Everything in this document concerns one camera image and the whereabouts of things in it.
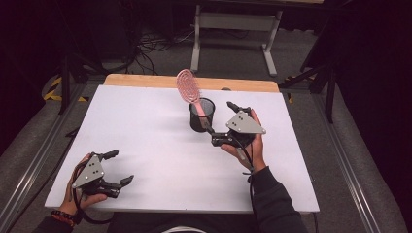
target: hairbrush head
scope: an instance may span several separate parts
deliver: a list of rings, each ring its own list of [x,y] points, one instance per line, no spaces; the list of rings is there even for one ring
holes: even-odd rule
[[[176,80],[176,85],[182,98],[191,104],[198,102],[200,99],[199,87],[194,78],[194,74],[190,70],[185,69],[178,74]]]

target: person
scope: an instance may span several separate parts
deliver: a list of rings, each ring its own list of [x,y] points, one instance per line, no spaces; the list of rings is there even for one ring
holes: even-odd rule
[[[252,118],[260,124],[254,110],[251,111],[251,114]],[[247,153],[253,157],[252,165],[249,160],[240,158],[235,147],[221,145],[221,149],[237,158],[247,169],[253,167],[249,182],[252,182],[254,191],[252,202],[255,217],[229,214],[114,213],[108,232],[307,232],[300,213],[294,210],[292,200],[285,187],[274,178],[270,168],[264,162],[263,140],[260,134],[256,134],[252,143],[246,147]],[[71,198],[70,183],[71,181],[67,185],[66,195],[58,210],[75,216],[77,208],[73,198]],[[104,194],[88,196],[85,201],[81,202],[81,208],[85,209],[106,199],[107,196]],[[60,214],[45,217],[33,232],[70,233],[75,225],[74,221],[69,219],[70,216],[67,218]]]

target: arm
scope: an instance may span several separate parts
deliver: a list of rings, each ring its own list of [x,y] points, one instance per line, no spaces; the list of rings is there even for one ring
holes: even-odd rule
[[[82,159],[81,162],[86,161],[89,157],[89,154]],[[81,202],[81,208],[85,209],[95,203],[104,201],[107,199],[107,196],[104,194],[96,194],[88,196]],[[58,208],[59,211],[69,215],[76,216],[77,207],[72,197],[72,180],[70,179],[69,183],[66,186],[66,194],[64,196],[63,202]],[[43,221],[37,226],[33,233],[50,233],[50,232],[61,232],[61,233],[70,233],[73,231],[74,222],[68,219],[67,217],[52,215],[45,217]]]
[[[260,124],[255,111],[252,111],[252,118]],[[243,166],[251,168],[249,161],[239,157],[236,148],[231,145],[222,145],[221,148],[236,157]],[[246,151],[253,157],[253,204],[260,230],[263,233],[307,232],[300,214],[293,208],[285,187],[276,181],[264,162],[263,140],[260,134],[256,134],[252,143],[246,147]]]

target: black sweater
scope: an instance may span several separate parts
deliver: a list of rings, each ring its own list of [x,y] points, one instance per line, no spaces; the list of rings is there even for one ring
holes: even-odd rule
[[[254,206],[258,228],[261,233],[307,232],[300,214],[292,205],[292,200],[285,187],[276,181],[269,167],[253,175]],[[245,215],[180,215],[180,214],[142,214],[115,213],[108,229],[118,232],[162,232],[175,226],[185,225],[205,232],[257,232],[255,220]],[[33,233],[71,233],[72,228],[53,217],[46,217]]]

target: hand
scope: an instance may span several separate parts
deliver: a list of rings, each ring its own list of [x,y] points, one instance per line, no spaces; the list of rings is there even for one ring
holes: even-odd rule
[[[260,120],[258,119],[258,115],[255,113],[254,110],[251,111],[251,114],[252,114],[252,118],[259,125],[261,125]],[[236,157],[244,167],[246,167],[247,169],[251,169],[251,164],[249,163],[249,160],[248,159],[242,160],[234,146],[229,145],[229,144],[223,144],[221,145],[221,149],[225,150],[226,152]],[[250,156],[253,157],[254,173],[266,167],[266,164],[264,163],[264,160],[263,160],[263,140],[261,139],[261,134],[256,134],[251,144],[246,147],[246,151],[248,152]]]
[[[86,161],[89,157],[90,157],[90,154],[86,155],[80,163]],[[73,193],[72,193],[72,182],[73,181],[72,181],[72,178],[70,179],[69,183],[67,184],[66,195],[64,196],[64,200],[61,203],[61,206],[60,206],[59,210],[61,212],[64,212],[66,214],[74,216],[77,212],[77,207],[76,207],[75,201],[73,200]],[[107,196],[105,194],[96,194],[96,195],[87,196],[86,200],[85,200],[85,198],[83,198],[83,200],[80,203],[80,206],[81,206],[82,209],[85,209],[88,206],[91,206],[95,203],[104,201],[106,199],[107,199]]]

